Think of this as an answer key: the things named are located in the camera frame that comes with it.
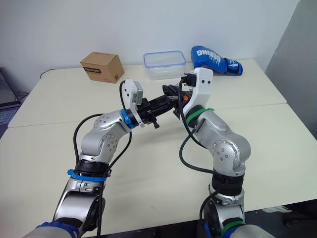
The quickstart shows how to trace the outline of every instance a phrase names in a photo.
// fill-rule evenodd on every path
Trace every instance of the white bracket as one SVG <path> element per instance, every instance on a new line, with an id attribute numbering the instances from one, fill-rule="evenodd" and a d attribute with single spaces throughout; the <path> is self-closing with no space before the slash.
<path id="1" fill-rule="evenodd" d="M 122 92 L 123 99 L 127 105 L 129 105 L 130 110 L 137 120 L 140 127 L 144 127 L 139 114 L 137 113 L 137 105 L 141 105 L 143 97 L 143 88 L 139 82 L 133 81 L 127 78 L 125 80 L 125 90 Z"/>
<path id="2" fill-rule="evenodd" d="M 192 97 L 183 109 L 184 116 L 196 105 L 206 107 L 211 96 L 213 71 L 207 68 L 196 68 L 194 74 L 196 75 L 196 87 L 193 87 Z"/>

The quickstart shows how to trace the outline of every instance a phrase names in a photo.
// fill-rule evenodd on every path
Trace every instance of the gray wall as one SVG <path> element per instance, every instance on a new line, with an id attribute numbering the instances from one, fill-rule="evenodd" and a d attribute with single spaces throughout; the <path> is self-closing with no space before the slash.
<path id="1" fill-rule="evenodd" d="M 265 73 L 317 138 L 316 0 L 298 3 Z"/>

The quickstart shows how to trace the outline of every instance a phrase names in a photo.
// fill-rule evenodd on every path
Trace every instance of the blue boxing glove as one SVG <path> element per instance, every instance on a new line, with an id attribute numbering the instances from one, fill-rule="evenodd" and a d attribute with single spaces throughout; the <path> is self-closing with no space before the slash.
<path id="1" fill-rule="evenodd" d="M 242 74 L 242 65 L 238 61 L 222 58 L 215 51 L 203 46 L 194 46 L 192 48 L 192 62 L 194 68 L 207 67 L 229 75 Z"/>

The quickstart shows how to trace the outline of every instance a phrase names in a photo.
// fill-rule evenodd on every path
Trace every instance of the blue ring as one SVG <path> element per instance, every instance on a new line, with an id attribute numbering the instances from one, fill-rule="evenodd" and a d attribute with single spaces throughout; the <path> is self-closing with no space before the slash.
<path id="1" fill-rule="evenodd" d="M 121 109 L 121 114 L 123 116 L 124 122 L 131 128 L 134 128 L 134 125 L 132 124 L 131 119 L 128 117 L 127 113 L 125 112 L 125 109 Z"/>
<path id="2" fill-rule="evenodd" d="M 90 181 L 90 182 L 104 182 L 107 179 L 105 177 L 89 177 L 89 176 L 77 175 L 74 173 L 74 170 L 68 170 L 67 174 L 70 175 L 73 179 Z"/>
<path id="3" fill-rule="evenodd" d="M 76 238 L 76 235 L 74 234 L 74 232 L 76 232 L 77 237 L 79 237 L 79 230 L 76 226 L 72 226 L 72 225 L 66 225 L 64 223 L 60 223 L 60 222 L 44 222 L 43 224 L 37 226 L 36 228 L 39 227 L 58 227 L 61 228 L 65 231 L 67 231 L 70 236 L 72 238 Z"/>

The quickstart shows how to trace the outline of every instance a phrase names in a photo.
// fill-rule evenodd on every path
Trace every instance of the green ring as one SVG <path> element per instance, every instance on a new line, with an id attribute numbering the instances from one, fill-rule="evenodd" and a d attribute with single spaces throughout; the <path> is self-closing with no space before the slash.
<path id="1" fill-rule="evenodd" d="M 238 226 L 238 225 L 245 225 L 245 223 L 243 221 L 235 221 L 235 222 L 230 222 L 229 224 L 225 225 L 221 231 L 221 237 L 226 233 L 226 231 L 228 229 L 230 229 L 231 227 Z"/>
<path id="2" fill-rule="evenodd" d="M 188 125 L 190 123 L 190 121 L 196 117 L 199 116 L 201 113 L 205 112 L 205 111 L 214 111 L 213 108 L 201 108 L 198 111 L 194 112 L 193 114 L 191 114 L 187 119 L 186 119 L 186 124 Z"/>

